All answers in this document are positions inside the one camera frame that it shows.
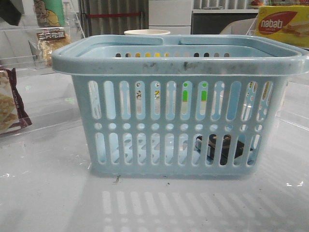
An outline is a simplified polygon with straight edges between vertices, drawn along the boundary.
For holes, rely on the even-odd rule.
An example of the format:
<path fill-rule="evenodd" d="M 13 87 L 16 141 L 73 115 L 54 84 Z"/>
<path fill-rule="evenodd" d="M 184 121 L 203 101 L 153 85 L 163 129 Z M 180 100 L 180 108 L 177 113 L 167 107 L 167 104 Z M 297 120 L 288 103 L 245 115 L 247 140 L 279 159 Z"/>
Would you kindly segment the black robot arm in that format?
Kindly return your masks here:
<path fill-rule="evenodd" d="M 10 25 L 18 26 L 24 7 L 21 0 L 0 0 L 0 21 Z"/>

